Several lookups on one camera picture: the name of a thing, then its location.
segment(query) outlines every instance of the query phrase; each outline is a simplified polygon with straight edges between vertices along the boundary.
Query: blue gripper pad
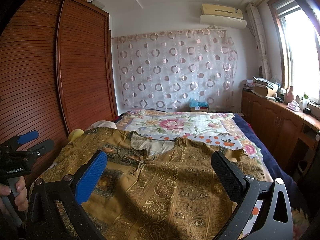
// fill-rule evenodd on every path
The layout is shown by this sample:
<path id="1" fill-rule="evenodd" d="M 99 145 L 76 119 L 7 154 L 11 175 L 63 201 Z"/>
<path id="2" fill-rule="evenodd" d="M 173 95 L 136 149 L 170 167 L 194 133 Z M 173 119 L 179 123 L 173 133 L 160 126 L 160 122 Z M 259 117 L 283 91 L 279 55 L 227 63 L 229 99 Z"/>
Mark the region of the blue gripper pad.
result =
<path id="1" fill-rule="evenodd" d="M 37 139 L 38 137 L 39 137 L 39 133 L 36 130 L 33 130 L 31 132 L 18 136 L 18 143 L 25 144 L 33 141 L 34 139 Z"/>
<path id="2" fill-rule="evenodd" d="M 89 167 L 79 179 L 75 188 L 75 197 L 79 205 L 87 202 L 94 187 L 107 166 L 107 155 L 103 151 L 96 152 L 88 162 Z"/>

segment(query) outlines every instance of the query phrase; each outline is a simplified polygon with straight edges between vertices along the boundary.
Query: yellow pillow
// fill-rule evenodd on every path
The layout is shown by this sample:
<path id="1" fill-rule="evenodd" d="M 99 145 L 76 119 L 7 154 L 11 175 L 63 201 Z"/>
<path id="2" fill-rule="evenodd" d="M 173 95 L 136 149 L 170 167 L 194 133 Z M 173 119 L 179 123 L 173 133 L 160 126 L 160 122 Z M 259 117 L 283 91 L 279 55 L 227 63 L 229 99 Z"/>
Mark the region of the yellow pillow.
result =
<path id="1" fill-rule="evenodd" d="M 73 142 L 75 139 L 83 135 L 84 131 L 81 129 L 74 129 L 68 136 L 68 142 Z"/>

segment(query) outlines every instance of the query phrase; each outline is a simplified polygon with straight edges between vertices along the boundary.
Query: window curtain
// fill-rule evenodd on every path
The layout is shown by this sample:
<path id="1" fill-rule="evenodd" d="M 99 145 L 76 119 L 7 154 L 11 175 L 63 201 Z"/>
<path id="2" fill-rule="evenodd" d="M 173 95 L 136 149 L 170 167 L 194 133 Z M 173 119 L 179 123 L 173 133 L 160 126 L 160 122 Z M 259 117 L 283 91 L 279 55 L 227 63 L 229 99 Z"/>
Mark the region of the window curtain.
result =
<path id="1" fill-rule="evenodd" d="M 258 11 L 258 8 L 253 5 L 252 3 L 249 3 L 246 7 L 249 20 L 253 29 L 254 36 L 256 38 L 259 55 L 260 55 L 260 66 L 262 68 L 262 75 L 263 78 L 270 80 L 271 73 L 270 68 L 268 65 L 267 60 L 267 44 L 266 44 L 266 36 L 264 33 L 262 21 L 260 18 L 260 14 Z"/>
<path id="2" fill-rule="evenodd" d="M 232 110 L 238 54 L 222 29 L 167 31 L 113 39 L 127 109 L 188 110 L 190 98 Z"/>

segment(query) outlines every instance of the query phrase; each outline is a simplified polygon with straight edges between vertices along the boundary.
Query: bed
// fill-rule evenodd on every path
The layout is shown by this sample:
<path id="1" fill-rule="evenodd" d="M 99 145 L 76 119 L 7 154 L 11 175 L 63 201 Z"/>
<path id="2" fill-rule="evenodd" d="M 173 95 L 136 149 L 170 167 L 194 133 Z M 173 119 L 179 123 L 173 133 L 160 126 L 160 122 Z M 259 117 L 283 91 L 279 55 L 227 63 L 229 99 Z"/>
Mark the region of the bed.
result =
<path id="1" fill-rule="evenodd" d="M 248 123 L 238 114 L 132 110 L 125 113 L 116 125 L 118 129 L 135 130 L 143 136 L 159 140 L 182 136 L 232 150 L 242 148 L 250 158 L 262 165 L 266 181 L 278 177 L 284 180 L 292 208 L 293 238 L 299 239 L 308 228 L 309 209 L 297 184 L 282 171 Z M 260 207 L 261 202 L 257 202 L 252 219 L 244 229 L 244 235 L 249 233 Z"/>
<path id="2" fill-rule="evenodd" d="M 143 109 L 123 114 L 116 126 L 85 131 L 63 148 L 57 165 L 41 175 L 46 182 L 60 180 L 74 174 L 97 149 L 104 150 L 107 167 L 82 206 L 106 239 L 212 239 L 235 208 L 211 168 L 210 155 L 218 149 L 245 174 L 266 181 L 283 178 L 294 239 L 308 227 L 299 189 L 239 115 Z M 57 205 L 74 234 L 63 206 Z M 260 207 L 261 201 L 242 236 L 250 232 Z"/>

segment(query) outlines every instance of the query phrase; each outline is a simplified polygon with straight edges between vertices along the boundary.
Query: screw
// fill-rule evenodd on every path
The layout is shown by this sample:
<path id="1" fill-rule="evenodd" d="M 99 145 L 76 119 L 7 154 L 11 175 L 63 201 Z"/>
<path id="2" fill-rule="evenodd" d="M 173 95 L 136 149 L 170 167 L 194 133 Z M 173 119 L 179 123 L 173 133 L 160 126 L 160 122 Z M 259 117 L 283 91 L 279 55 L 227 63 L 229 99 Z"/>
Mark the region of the screw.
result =
<path id="1" fill-rule="evenodd" d="M 283 180 L 281 178 L 276 178 L 276 183 L 283 184 Z"/>
<path id="2" fill-rule="evenodd" d="M 247 175 L 247 176 L 245 176 L 245 178 L 249 181 L 254 181 L 254 176 L 252 176 L 252 175 Z"/>
<path id="3" fill-rule="evenodd" d="M 37 185 L 40 185 L 41 183 L 42 183 L 42 179 L 37 179 L 37 180 L 36 180 L 36 184 L 37 184 Z"/>
<path id="4" fill-rule="evenodd" d="M 68 175 L 64 176 L 63 179 L 65 181 L 70 181 L 72 179 L 72 175 L 68 174 Z"/>

